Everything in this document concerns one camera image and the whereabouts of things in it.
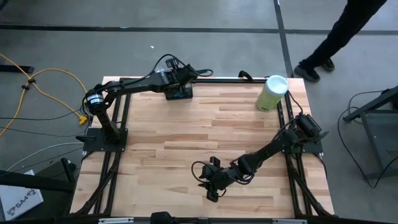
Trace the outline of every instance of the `wooden tabletop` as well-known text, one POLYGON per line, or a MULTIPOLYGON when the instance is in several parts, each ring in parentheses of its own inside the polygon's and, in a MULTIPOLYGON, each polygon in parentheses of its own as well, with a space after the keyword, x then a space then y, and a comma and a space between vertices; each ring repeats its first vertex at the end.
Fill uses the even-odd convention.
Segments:
MULTIPOLYGON (((119 78, 104 77, 103 83, 119 78)), ((304 112, 310 114, 303 80, 291 78, 289 85, 304 112)), ((166 101, 163 93, 133 94, 127 148, 121 157, 112 216, 149 217, 152 212, 168 211, 176 217, 294 217, 281 153, 266 160, 249 185, 230 185, 217 203, 206 199, 206 190, 197 186, 190 170, 193 162, 208 162, 210 156, 221 159, 221 165, 227 167, 229 161, 270 142, 280 128, 279 120, 276 111, 264 113, 256 108, 254 102, 262 86, 198 83, 193 85, 192 99, 177 101, 166 101)), ((298 113, 298 107, 292 106, 298 113)), ((81 208, 97 187, 103 157, 103 152, 94 152, 84 160, 71 212, 81 208)), ((321 162, 309 154, 303 155, 303 163, 308 187, 333 213, 321 162)), ((200 175, 201 166, 198 164, 194 171, 200 175)), ((301 190, 297 189, 304 210, 301 190)), ((102 209, 108 188, 104 192, 102 209)))

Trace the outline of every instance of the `leg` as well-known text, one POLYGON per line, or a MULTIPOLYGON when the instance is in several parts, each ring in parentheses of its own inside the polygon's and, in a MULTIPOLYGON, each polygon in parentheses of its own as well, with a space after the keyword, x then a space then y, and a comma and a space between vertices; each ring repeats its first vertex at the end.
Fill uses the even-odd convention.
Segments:
POLYGON ((319 47, 300 64, 314 69, 344 47, 387 0, 348 0, 339 20, 319 47))

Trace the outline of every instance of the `person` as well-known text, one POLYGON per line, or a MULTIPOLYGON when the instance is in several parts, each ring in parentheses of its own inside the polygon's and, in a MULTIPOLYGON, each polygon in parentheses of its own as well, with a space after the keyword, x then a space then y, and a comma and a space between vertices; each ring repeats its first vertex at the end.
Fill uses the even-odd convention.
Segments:
POLYGON ((335 65, 331 57, 348 44, 362 27, 377 13, 387 0, 348 0, 338 21, 333 25, 328 37, 306 59, 294 69, 294 73, 310 82, 319 82, 320 76, 314 70, 322 66, 332 72, 335 65))

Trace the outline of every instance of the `black mount plate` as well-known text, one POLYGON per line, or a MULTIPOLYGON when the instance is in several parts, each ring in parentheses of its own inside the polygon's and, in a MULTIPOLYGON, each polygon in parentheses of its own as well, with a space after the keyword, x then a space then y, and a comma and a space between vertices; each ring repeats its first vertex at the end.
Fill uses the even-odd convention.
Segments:
POLYGON ((105 143, 101 128, 90 128, 87 135, 95 137, 93 140, 86 140, 84 151, 87 152, 124 152, 127 143, 127 128, 119 128, 120 141, 117 144, 105 143))

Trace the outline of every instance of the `yellow cable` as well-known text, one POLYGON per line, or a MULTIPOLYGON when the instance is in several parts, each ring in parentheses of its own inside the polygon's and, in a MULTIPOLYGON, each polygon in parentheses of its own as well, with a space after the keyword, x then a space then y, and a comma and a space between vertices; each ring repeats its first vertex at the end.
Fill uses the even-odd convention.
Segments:
MULTIPOLYGON (((78 82, 80 83, 81 87, 83 87, 85 93, 87 92, 87 89, 85 88, 84 84, 83 84, 74 74, 72 74, 72 73, 70 73, 70 72, 67 72, 67 71, 64 71, 64 70, 61 70, 61 69, 57 69, 57 68, 48 68, 48 69, 45 69, 45 70, 41 70, 41 71, 39 71, 39 72, 36 72, 35 74, 33 74, 33 75, 30 77, 30 76, 28 76, 28 74, 26 74, 25 71, 23 71, 23 69, 20 68, 20 66, 18 66, 18 65, 17 65, 15 62, 13 62, 11 59, 7 58, 7 57, 4 56, 3 54, 0 54, 0 56, 1 56, 2 58, 6 59, 6 60, 7 60, 8 62, 10 62, 11 64, 15 65, 15 66, 28 78, 28 80, 30 80, 31 78, 35 77, 36 75, 38 75, 38 74, 40 74, 40 73, 46 72, 46 71, 51 71, 51 70, 53 70, 53 71, 59 71, 59 72, 66 73, 66 74, 72 76, 73 78, 75 78, 75 80, 78 81, 78 82)), ((74 113, 78 116, 78 118, 79 118, 79 120, 80 120, 80 122, 79 122, 80 124, 84 124, 84 123, 87 121, 87 117, 86 117, 86 116, 83 116, 83 115, 78 114, 74 109, 72 109, 70 106, 68 106, 68 105, 67 105, 66 103, 64 103, 62 100, 59 100, 58 98, 56 98, 56 97, 54 97, 54 96, 51 96, 51 95, 49 95, 49 94, 44 93, 35 83, 33 83, 33 85, 35 86, 35 88, 37 89, 37 91, 39 91, 39 93, 41 93, 41 94, 43 94, 43 95, 45 95, 45 96, 47 96, 47 97, 49 97, 49 98, 51 98, 51 99, 53 99, 53 100, 55 100, 55 101, 57 101, 57 102, 63 104, 64 106, 66 106, 66 107, 67 107, 68 109, 70 109, 71 111, 74 111, 74 113)), ((25 95, 25 90, 22 91, 22 95, 21 95, 21 98, 20 98, 20 100, 19 100, 18 109, 17 109, 17 111, 16 111, 14 117, 13 117, 13 118, 10 120, 10 122, 7 124, 6 128, 3 129, 3 131, 0 133, 0 136, 2 136, 2 135, 4 134, 4 132, 5 132, 5 131, 7 130, 7 128, 12 124, 12 122, 14 121, 14 119, 15 119, 15 118, 17 117, 17 115, 19 114, 19 111, 20 111, 21 106, 22 106, 22 101, 23 101, 23 99, 24 99, 24 95, 25 95)))

